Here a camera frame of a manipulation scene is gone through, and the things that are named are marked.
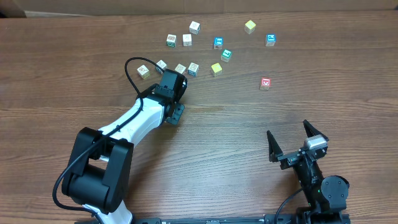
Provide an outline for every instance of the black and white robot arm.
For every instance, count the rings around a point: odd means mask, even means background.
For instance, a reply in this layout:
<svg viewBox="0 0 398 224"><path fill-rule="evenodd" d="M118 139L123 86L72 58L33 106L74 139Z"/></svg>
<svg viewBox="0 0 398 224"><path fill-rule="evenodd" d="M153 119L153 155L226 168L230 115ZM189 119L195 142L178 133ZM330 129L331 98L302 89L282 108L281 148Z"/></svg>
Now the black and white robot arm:
<svg viewBox="0 0 398 224"><path fill-rule="evenodd" d="M133 148L164 121L178 123L184 110L179 100L186 88L187 79L183 75L166 70L160 84L141 93L142 99L138 98L134 106L115 122L99 130L83 128L76 137L68 166L84 156L66 172L62 193L95 213L99 223L130 224L133 215L123 198L128 189ZM124 124L134 114L137 114L134 119ZM95 150L84 153L115 129L119 130L97 145ZM91 165L89 159L108 162L106 169Z"/></svg>

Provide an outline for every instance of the cable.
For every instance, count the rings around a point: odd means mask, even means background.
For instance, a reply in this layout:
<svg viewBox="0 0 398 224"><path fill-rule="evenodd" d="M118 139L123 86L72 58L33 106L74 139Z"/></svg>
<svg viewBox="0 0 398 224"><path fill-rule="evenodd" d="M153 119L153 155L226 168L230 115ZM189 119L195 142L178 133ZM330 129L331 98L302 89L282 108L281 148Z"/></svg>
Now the cable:
<svg viewBox="0 0 398 224"><path fill-rule="evenodd" d="M58 207L63 208L63 209L66 209L66 210L89 212L89 213L91 213L94 217L96 217L97 220L98 220L100 223L102 223L102 220L100 219L100 216L99 216L96 212L92 211L91 209L84 208L84 207L72 207L72 206L68 206L68 205L64 205L64 204L60 203L60 202L58 201L58 198L57 198L57 190L58 190L58 187L59 187L59 185L60 185L62 179L65 177L65 174L66 174L66 173L67 173L67 172L68 172L68 171L69 171L69 170L70 170L70 169L71 169L83 156L85 156L86 154L91 154L92 152L94 152L94 150L96 150L96 149L98 148L98 146L100 146L107 138L109 138L112 134L118 132L121 128L123 128L123 127L124 127L125 125L127 125L130 121L132 121L132 120L142 111L142 107L144 106L144 101L143 101L143 99L142 99L141 92L138 90L137 86L136 86L136 85L134 84L134 82L132 81L132 79L131 79L131 77L130 77L130 75L129 75L129 72L128 72L128 70L127 70L127 65L128 65L129 62L132 61L132 60L144 60L144 61L147 61L147 62L149 62L149 63L155 65L155 66L156 66L157 68L159 68L162 72L164 72L164 70L163 70L162 68L160 68L155 62L153 62L153 61L151 61L151 60L149 60L149 59L143 58L143 57L133 57L133 58L129 58L129 59L126 61L126 63L124 64L124 72L126 73L127 79L130 81L132 87L135 89L135 91L137 92L137 95L138 95L138 97L139 97L139 99L140 99L140 106L139 106L139 109L138 109L137 112L135 112L130 118L128 118L127 120L125 120L125 122L121 123L119 126L117 126L115 129L113 129L113 130L112 130L111 132L109 132L108 134L102 136L101 139L99 139L98 141L96 141L94 144L92 144L90 147L88 147L88 148L86 149L86 151L84 151L82 154L80 154L80 156L78 156L67 168L65 168L65 170L63 170L63 172L61 173L61 175L58 177L57 181L55 181L54 188L53 188L53 190L52 190L52 199L53 199L54 203L55 203Z"/></svg>
<svg viewBox="0 0 398 224"><path fill-rule="evenodd" d="M296 196L298 193L300 193L303 190L303 188L298 189L296 192L294 192L291 196L289 196L278 208L278 211L276 211L275 217L274 217L274 224L277 224L278 222L278 215L279 212L282 211L282 208L285 206L285 204L292 198L294 198L294 196Z"/></svg>

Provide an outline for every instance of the wooden table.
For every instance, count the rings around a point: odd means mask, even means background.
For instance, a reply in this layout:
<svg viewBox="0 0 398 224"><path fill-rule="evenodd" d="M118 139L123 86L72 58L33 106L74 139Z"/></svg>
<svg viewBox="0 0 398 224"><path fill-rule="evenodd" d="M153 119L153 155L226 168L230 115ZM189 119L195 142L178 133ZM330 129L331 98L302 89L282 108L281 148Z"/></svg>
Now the wooden table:
<svg viewBox="0 0 398 224"><path fill-rule="evenodd" d="M248 35L244 23L256 31ZM191 21L193 46L182 47ZM267 33L277 35L265 48ZM167 34L178 46L165 45ZM233 51L220 61L213 38ZM178 126L153 130L134 149L125 199L137 217L200 218L275 213L299 183L268 161L266 131L285 152L309 120L330 138L324 176L351 184L353 223L396 223L398 214L398 13L298 12L0 20L0 223L73 223L89 217L52 202L79 130L126 112L136 94L129 57L200 65L188 75ZM210 66L220 62L223 74ZM140 90L146 80L129 65ZM272 79L259 90L261 77ZM74 205L67 197L63 203ZM305 205L297 196L283 212Z"/></svg>

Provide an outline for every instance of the yellow cube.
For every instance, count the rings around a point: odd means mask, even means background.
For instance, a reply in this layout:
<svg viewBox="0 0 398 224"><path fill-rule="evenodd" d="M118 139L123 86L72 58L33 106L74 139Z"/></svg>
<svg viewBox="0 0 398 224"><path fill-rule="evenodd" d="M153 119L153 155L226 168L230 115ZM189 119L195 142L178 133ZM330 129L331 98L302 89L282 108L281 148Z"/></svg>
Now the yellow cube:
<svg viewBox="0 0 398 224"><path fill-rule="evenodd" d="M223 73L223 69L221 68L220 63L215 63L211 66L211 72L216 77L217 75L221 75Z"/></svg>
<svg viewBox="0 0 398 224"><path fill-rule="evenodd" d="M248 34L253 33L253 31L256 29L256 24L253 21L249 21L244 25L244 31L246 31Z"/></svg>

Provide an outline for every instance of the small block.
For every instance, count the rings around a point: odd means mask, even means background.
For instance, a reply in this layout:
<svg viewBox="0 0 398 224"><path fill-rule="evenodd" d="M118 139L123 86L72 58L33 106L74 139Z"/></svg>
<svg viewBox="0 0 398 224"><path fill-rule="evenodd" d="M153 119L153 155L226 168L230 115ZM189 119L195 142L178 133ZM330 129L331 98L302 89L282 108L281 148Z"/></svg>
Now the small block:
<svg viewBox="0 0 398 224"><path fill-rule="evenodd" d="M223 48L224 39L222 37L214 38L214 49L221 50Z"/></svg>
<svg viewBox="0 0 398 224"><path fill-rule="evenodd" d="M263 77L260 83L260 90L268 90L269 87L271 87L271 79Z"/></svg>
<svg viewBox="0 0 398 224"><path fill-rule="evenodd" d="M160 68L162 68L163 70L165 70L165 69L167 68L167 64L166 64L163 60L158 61L156 64L157 64ZM163 72L162 72L158 67L156 67L156 70L157 70L160 74L163 74Z"/></svg>
<svg viewBox="0 0 398 224"><path fill-rule="evenodd" d="M175 47L175 41L176 41L176 40L177 40L177 36L176 36L176 35L169 34L169 35L167 36L167 40L166 40L167 46L169 46L169 47Z"/></svg>
<svg viewBox="0 0 398 224"><path fill-rule="evenodd" d="M224 62L229 62L232 57L232 51L224 49L223 53L221 54L221 60Z"/></svg>
<svg viewBox="0 0 398 224"><path fill-rule="evenodd" d="M249 21L244 25L244 31L246 31L248 34L253 33L255 29L256 29L256 24L253 21Z"/></svg>
<svg viewBox="0 0 398 224"><path fill-rule="evenodd" d="M178 72L181 75L185 75L187 72L187 68L185 66L183 66L182 64L178 64L175 69L176 72Z"/></svg>
<svg viewBox="0 0 398 224"><path fill-rule="evenodd" d="M191 63L188 67L188 74L196 76L199 70L199 65Z"/></svg>
<svg viewBox="0 0 398 224"><path fill-rule="evenodd" d="M272 47L276 43L276 35L275 34L267 34L266 38L266 47Z"/></svg>
<svg viewBox="0 0 398 224"><path fill-rule="evenodd" d="M146 79L150 75L149 69L145 65L141 65L141 67L137 68L137 71L143 79Z"/></svg>
<svg viewBox="0 0 398 224"><path fill-rule="evenodd" d="M200 23L192 21L189 26L189 32L192 34L198 34L200 30Z"/></svg>
<svg viewBox="0 0 398 224"><path fill-rule="evenodd" d="M192 46L192 36L191 36L191 34L182 35L182 45L184 45L184 46Z"/></svg>
<svg viewBox="0 0 398 224"><path fill-rule="evenodd" d="M217 75L221 75L223 73L223 69L221 68L220 63L215 63L211 66L211 72L216 77Z"/></svg>

